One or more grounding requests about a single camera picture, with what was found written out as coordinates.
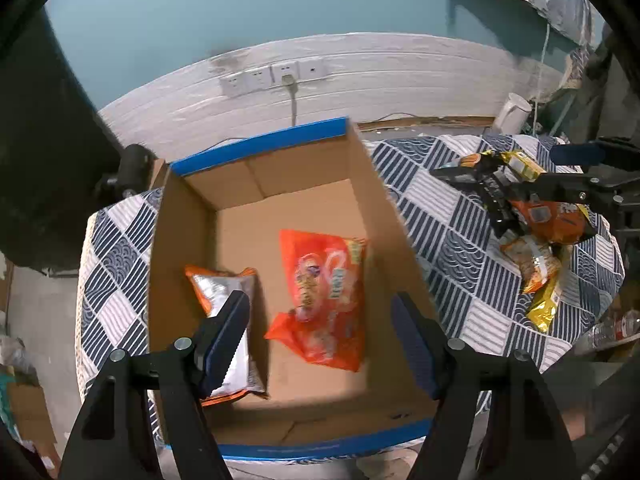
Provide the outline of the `large orange chip bag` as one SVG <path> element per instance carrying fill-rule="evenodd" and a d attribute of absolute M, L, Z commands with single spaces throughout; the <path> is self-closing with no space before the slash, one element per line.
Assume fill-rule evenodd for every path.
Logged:
<path fill-rule="evenodd" d="M 529 232 L 550 244 L 575 245 L 597 233 L 585 206 L 559 202 L 511 200 Z"/>

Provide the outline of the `small orange noodle snack bag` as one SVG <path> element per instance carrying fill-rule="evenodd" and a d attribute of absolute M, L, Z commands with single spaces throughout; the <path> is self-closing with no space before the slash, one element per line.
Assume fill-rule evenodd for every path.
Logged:
<path fill-rule="evenodd" d="M 523 294 L 541 289 L 561 270 L 561 261 L 553 255 L 549 244 L 533 235 L 511 240 L 501 245 L 500 250 L 520 269 Z"/>

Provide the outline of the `long yellow snack bag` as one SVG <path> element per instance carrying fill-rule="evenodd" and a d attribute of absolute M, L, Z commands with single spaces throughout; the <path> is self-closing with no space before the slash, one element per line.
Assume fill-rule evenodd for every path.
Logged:
<path fill-rule="evenodd" d="M 561 267 L 547 283 L 536 291 L 533 301 L 526 313 L 526 318 L 532 322 L 541 333 L 548 333 L 555 315 L 559 311 L 561 296 L 565 287 L 570 259 L 573 255 L 572 246 L 562 246 L 559 252 Z"/>

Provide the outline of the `yellow gold snack bag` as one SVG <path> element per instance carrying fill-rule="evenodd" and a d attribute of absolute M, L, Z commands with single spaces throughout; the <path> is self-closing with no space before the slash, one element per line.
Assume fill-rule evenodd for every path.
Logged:
<path fill-rule="evenodd" d="M 535 159 L 524 151 L 501 152 L 500 157 L 506 166 L 524 181 L 534 182 L 546 172 Z"/>

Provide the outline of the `black snack bag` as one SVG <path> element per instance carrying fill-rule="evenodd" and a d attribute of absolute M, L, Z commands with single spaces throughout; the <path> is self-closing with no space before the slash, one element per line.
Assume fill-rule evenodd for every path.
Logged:
<path fill-rule="evenodd" d="M 430 170 L 435 179 L 459 191 L 478 195 L 488 213 L 496 237 L 523 236 L 525 229 L 510 200 L 511 182 L 504 176 L 504 162 L 493 151 L 465 155 Z"/>

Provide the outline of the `white electric kettle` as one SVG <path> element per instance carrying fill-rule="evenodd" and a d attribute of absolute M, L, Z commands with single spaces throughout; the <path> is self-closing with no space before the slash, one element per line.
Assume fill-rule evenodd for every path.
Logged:
<path fill-rule="evenodd" d="M 500 112 L 494 119 L 492 131 L 500 134 L 507 134 L 508 136 L 519 134 L 532 110 L 532 104 L 530 104 L 526 99 L 519 94 L 510 92 L 506 97 Z"/>

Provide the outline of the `blue white patterned tablecloth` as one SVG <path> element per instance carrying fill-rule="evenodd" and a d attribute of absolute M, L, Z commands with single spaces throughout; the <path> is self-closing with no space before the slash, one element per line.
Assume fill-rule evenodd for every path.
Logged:
<path fill-rule="evenodd" d="M 528 322 L 518 267 L 500 250 L 472 194 L 432 176 L 485 150 L 522 150 L 551 167 L 530 136 L 435 136 L 362 143 L 345 119 L 256 136 L 174 162 L 160 186 L 99 211 L 88 224 L 76 314 L 78 387 L 87 391 L 117 348 L 162 350 L 198 328 L 203 312 L 189 264 L 239 273 L 258 291 L 252 352 L 265 396 L 208 404 L 221 451 L 240 460 L 313 460 L 377 451 L 425 436 L 434 403 L 418 388 L 390 319 L 408 292 L 450 337 L 500 356 L 527 351 L 555 363 L 623 284 L 608 222 L 572 252 L 548 333 Z M 282 269 L 284 229 L 364 238 L 367 354 L 358 372 L 306 363 L 265 340 L 292 306 Z"/>

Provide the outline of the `silver orange snack bag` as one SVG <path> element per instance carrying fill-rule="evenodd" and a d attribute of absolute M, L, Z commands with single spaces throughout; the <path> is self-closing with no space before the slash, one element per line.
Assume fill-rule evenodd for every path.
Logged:
<path fill-rule="evenodd" d="M 194 294 L 208 318 L 217 315 L 231 293 L 236 290 L 244 292 L 248 300 L 253 301 L 257 282 L 257 273 L 254 269 L 246 268 L 240 274 L 231 274 L 198 266 L 186 266 L 184 274 L 190 281 Z M 254 359 L 250 355 L 249 333 L 250 328 L 247 327 L 236 347 L 221 386 L 209 393 L 203 401 L 205 406 L 239 400 L 249 393 L 264 394 L 266 392 Z"/>

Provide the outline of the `plastic water bottle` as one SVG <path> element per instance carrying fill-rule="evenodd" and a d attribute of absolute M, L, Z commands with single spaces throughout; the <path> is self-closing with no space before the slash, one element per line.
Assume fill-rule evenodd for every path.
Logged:
<path fill-rule="evenodd" d="M 639 338 L 639 311 L 631 309 L 619 318 L 607 318 L 593 325 L 574 345 L 576 356 L 608 350 Z"/>

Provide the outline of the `red orange snack bag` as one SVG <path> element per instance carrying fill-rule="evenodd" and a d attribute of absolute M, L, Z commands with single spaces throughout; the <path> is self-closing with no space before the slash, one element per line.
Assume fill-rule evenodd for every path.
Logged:
<path fill-rule="evenodd" d="M 265 333 L 309 364 L 356 372 L 363 360 L 364 263 L 359 237 L 280 232 L 282 266 L 292 308 Z"/>

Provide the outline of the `cardboard box with blue rim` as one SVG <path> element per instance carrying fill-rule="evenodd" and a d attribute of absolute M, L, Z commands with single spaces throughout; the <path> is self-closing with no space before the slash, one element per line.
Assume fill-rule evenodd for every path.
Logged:
<path fill-rule="evenodd" d="M 434 401 L 392 325 L 406 292 L 433 316 L 405 221 L 346 118 L 176 162 L 151 252 L 149 336 L 162 350 L 212 312 L 198 278 L 254 278 L 247 347 L 265 391 L 211 393 L 225 456 L 333 457 L 424 437 Z"/>

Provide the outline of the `black cabinet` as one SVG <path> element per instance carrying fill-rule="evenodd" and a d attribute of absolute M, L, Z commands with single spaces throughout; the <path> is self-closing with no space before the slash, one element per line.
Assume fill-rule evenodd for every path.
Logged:
<path fill-rule="evenodd" d="M 1 251 L 17 266 L 79 266 L 86 223 L 113 203 L 120 153 L 77 81 L 46 12 L 1 58 Z"/>

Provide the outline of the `white wall socket strip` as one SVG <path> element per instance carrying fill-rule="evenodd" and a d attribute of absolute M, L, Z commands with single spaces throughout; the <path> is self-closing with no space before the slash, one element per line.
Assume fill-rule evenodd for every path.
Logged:
<path fill-rule="evenodd" d="M 283 87 L 291 82 L 324 79 L 328 73 L 324 58 L 312 56 L 246 68 L 221 76 L 219 84 L 224 96 L 236 98 L 247 93 Z"/>

